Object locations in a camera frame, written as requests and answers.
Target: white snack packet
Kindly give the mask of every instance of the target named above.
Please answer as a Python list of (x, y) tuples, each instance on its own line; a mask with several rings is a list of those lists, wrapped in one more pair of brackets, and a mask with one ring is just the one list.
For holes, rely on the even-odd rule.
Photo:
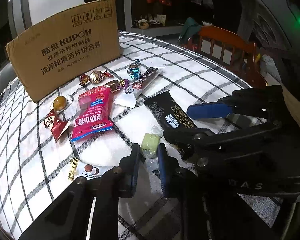
[(120, 94), (114, 103), (121, 106), (134, 108), (138, 96), (143, 92), (148, 84), (154, 80), (163, 68), (150, 67), (135, 82), (133, 82), (122, 94)]

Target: black snack bar wrapper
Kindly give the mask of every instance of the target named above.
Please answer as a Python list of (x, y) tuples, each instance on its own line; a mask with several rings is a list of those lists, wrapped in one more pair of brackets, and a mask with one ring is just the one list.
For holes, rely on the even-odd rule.
[(173, 100), (169, 91), (147, 99), (145, 105), (150, 109), (163, 130), (197, 128), (189, 116)]

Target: yogurt hawthorn candy bag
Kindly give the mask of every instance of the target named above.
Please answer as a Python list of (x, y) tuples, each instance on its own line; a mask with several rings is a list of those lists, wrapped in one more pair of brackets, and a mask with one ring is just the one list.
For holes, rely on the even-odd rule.
[(79, 96), (79, 117), (74, 121), (71, 141), (112, 129), (109, 117), (110, 87), (95, 87)]

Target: white checkered tablecloth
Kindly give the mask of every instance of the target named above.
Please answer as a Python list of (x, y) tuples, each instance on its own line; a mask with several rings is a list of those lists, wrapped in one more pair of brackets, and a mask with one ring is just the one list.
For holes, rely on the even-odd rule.
[[(55, 143), (50, 130), (44, 127), (51, 103), (56, 96), (66, 94), (72, 95), (74, 102), (60, 118), (73, 125), (78, 96), (94, 86), (82, 87), (78, 78), (38, 103), (30, 99), (18, 79), (0, 95), (0, 225), (15, 239), (71, 183), (67, 178), (72, 157), (100, 166), (118, 165), (122, 157), (130, 155), (133, 143), (141, 144), (144, 134), (151, 132), (153, 125), (159, 126), (144, 105), (145, 99), (170, 90), (186, 111), (191, 104), (217, 101), (233, 90), (249, 87), (215, 62), (179, 46), (127, 32), (120, 33), (119, 41), (122, 56), (98, 70), (108, 70), (116, 79), (128, 78), (127, 67), (134, 59), (140, 59), (142, 73), (146, 67), (165, 66), (165, 70), (141, 94), (135, 108), (112, 105), (111, 131), (72, 143), (70, 127)], [(230, 115), (213, 123), (194, 123), (199, 128), (223, 133), (258, 124), (260, 120)], [(183, 162), (163, 137), (160, 142), (166, 144), (169, 155), (178, 158), (181, 166), (194, 170), (194, 165)], [(180, 239), (179, 203), (162, 195), (159, 178), (158, 171), (147, 173), (140, 164), (135, 196), (119, 200), (120, 240)], [(280, 208), (278, 199), (241, 197), (272, 226)]]

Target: orange chair back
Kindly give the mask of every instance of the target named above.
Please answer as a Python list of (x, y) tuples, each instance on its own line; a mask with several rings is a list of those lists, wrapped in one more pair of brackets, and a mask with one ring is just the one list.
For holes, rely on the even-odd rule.
[[(226, 69), (233, 72), (240, 78), (242, 78), (245, 82), (247, 82), (252, 87), (257, 88), (265, 88), (266, 81), (259, 73), (260, 69), (258, 64), (256, 63), (256, 53), (257, 46), (254, 42), (246, 43), (240, 36), (225, 29), (216, 27), (216, 26), (204, 26), (199, 31), (200, 42), (197, 48), (198, 53), (201, 53), (201, 46), (203, 38), (208, 38), (211, 40), (209, 58), (212, 58), (213, 48), (216, 41), (220, 41), (222, 43), (220, 62), (223, 61), (225, 47), (231, 46), (232, 53), (229, 66), (223, 65)], [(188, 41), (188, 48), (192, 48), (192, 38)], [(236, 50), (242, 50), (239, 69), (233, 68), (234, 63), (234, 55)], [(244, 64), (244, 56), (248, 54), (246, 67), (243, 69), (242, 66)]]

